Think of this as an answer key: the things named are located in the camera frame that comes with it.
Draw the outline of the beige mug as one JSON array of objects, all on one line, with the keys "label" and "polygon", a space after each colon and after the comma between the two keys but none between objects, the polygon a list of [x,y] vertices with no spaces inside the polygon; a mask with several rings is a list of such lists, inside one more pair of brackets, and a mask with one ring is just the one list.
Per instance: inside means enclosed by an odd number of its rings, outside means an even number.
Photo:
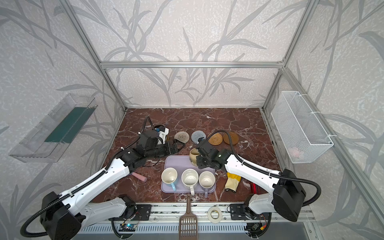
[{"label": "beige mug", "polygon": [[189,159],[193,166],[197,167],[197,157],[200,155],[199,151],[196,148],[190,150]]}]

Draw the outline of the lavender plastic tray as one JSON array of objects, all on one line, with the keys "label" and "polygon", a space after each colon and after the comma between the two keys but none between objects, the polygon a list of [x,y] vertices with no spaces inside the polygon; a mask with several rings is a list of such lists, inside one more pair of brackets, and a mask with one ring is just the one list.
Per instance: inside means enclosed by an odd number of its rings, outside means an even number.
[{"label": "lavender plastic tray", "polygon": [[199,169],[196,166],[193,166],[189,156],[168,156],[165,160],[164,170],[167,168],[174,168],[178,172],[177,184],[175,185],[176,191],[173,190],[172,186],[162,182],[161,190],[163,193],[188,193],[189,190],[184,186],[181,180],[182,173],[187,169],[194,169],[200,175],[204,171],[209,171],[215,175],[216,171],[211,168]]}]

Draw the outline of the electronics board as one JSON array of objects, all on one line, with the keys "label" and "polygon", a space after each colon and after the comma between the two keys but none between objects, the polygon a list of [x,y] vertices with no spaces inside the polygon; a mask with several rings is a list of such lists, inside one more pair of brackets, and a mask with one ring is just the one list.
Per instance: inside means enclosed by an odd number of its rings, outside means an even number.
[{"label": "electronics board", "polygon": [[267,227],[268,225],[263,223],[247,223],[244,229],[246,232],[256,233],[263,232]]},{"label": "electronics board", "polygon": [[119,225],[119,232],[135,232],[138,224],[123,223]]}]

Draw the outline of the dark brown coaster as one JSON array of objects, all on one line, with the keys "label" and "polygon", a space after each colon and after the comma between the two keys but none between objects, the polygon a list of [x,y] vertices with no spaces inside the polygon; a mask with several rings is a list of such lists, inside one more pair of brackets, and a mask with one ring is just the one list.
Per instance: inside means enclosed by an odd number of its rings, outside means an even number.
[{"label": "dark brown coaster", "polygon": [[229,136],[227,134],[223,134],[223,141],[227,144],[227,145],[230,145],[230,140],[232,141],[232,144],[233,145],[236,145],[238,142],[239,142],[239,136],[238,134],[236,134],[235,132],[229,132],[229,135],[231,138],[229,138]]}]

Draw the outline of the green flat sheet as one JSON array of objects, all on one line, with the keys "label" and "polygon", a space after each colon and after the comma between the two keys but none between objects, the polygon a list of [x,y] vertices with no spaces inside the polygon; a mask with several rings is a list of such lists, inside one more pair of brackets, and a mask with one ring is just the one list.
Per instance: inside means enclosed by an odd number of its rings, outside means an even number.
[{"label": "green flat sheet", "polygon": [[45,139],[45,143],[73,142],[96,108],[75,107]]}]

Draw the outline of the right electronics board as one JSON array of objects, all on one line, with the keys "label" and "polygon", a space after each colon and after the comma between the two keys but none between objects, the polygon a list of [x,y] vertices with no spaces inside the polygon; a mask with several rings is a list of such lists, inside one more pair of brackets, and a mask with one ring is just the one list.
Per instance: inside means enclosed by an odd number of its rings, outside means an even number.
[{"label": "right electronics board", "polygon": [[263,232],[267,227],[268,225],[263,223],[247,223],[244,229],[246,232],[256,233]]}]

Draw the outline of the white woven coaster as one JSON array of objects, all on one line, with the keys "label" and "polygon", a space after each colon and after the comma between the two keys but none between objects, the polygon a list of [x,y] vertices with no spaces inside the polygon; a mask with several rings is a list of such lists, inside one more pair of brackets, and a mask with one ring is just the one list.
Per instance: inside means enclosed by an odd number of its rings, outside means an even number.
[{"label": "white woven coaster", "polygon": [[190,135],[187,132],[180,131],[175,134],[174,139],[186,144],[190,139]]}]

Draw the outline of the red black tool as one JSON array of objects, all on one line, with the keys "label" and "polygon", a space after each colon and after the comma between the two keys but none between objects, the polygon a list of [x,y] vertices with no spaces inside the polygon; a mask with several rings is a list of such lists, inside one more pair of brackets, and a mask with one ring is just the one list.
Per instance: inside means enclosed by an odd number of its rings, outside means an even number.
[{"label": "red black tool", "polygon": [[255,183],[250,183],[250,185],[251,185],[251,192],[252,192],[253,194],[258,195],[258,194],[260,193],[259,186],[256,185]]}]

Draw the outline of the brown slotted scoop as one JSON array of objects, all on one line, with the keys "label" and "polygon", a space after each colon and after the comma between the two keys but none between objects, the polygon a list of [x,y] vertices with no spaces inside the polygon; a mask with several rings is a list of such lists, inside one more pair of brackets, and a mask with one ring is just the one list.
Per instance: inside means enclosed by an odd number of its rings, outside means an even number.
[{"label": "brown slotted scoop", "polygon": [[186,212],[179,219],[179,240],[198,240],[198,219],[191,211],[191,194],[187,194]]}]

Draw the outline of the white tape roll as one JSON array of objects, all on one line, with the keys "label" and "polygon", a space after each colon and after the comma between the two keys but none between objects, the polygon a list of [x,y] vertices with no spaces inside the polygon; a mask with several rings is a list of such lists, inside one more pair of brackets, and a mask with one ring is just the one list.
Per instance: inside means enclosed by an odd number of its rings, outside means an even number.
[{"label": "white tape roll", "polygon": [[223,219],[223,213],[218,207],[211,207],[208,210],[208,219],[211,223],[218,224]]}]

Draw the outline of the grey round coaster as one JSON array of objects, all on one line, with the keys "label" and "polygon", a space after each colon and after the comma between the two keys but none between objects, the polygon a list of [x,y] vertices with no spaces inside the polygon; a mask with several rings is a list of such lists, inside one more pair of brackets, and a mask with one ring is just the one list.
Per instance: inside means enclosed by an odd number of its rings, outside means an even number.
[{"label": "grey round coaster", "polygon": [[199,139],[206,139],[206,134],[203,131],[200,131],[200,130],[194,131],[191,134],[191,140],[193,141],[193,143],[198,144],[199,143]]}]

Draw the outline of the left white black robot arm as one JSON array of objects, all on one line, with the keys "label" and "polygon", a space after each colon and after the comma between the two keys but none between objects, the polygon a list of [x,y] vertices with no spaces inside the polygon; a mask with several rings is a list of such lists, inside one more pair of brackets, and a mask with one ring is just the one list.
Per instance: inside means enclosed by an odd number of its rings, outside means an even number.
[{"label": "left white black robot arm", "polygon": [[51,192],[46,195],[41,210],[21,226],[21,236],[70,240],[89,225],[122,217],[131,205],[127,196],[96,204],[94,209],[88,204],[109,186],[143,167],[147,159],[168,157],[185,147],[179,140],[168,141],[167,135],[167,128],[142,131],[132,144],[117,152],[97,173],[61,194]]}]

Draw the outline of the pink cylinder piece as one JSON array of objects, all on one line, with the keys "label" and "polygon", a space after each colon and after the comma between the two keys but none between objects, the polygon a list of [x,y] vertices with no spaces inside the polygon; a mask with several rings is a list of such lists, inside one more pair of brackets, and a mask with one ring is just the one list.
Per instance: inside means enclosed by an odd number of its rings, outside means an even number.
[{"label": "pink cylinder piece", "polygon": [[147,177],[142,176],[142,175],[140,175],[140,174],[138,174],[138,173],[135,173],[135,172],[133,172],[132,175],[133,175],[135,178],[137,178],[138,180],[140,180],[140,181],[142,181],[142,182],[144,182],[144,183],[148,180]]}]

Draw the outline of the tan wicker coaster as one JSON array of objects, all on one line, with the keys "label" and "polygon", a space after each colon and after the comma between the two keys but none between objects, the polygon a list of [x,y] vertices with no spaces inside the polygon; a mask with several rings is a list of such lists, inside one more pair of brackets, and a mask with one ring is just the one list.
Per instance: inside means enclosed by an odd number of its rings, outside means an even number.
[{"label": "tan wicker coaster", "polygon": [[216,133],[210,137],[208,142],[213,146],[218,146],[223,142],[223,136],[221,133]]}]

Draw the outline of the white mug blue handle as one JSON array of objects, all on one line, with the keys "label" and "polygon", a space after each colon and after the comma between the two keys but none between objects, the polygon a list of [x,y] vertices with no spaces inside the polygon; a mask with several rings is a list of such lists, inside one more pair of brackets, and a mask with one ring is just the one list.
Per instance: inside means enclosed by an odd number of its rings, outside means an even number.
[{"label": "white mug blue handle", "polygon": [[172,190],[175,192],[177,179],[178,179],[178,172],[174,168],[166,168],[161,175],[162,182],[166,184],[167,186],[171,187]]}]

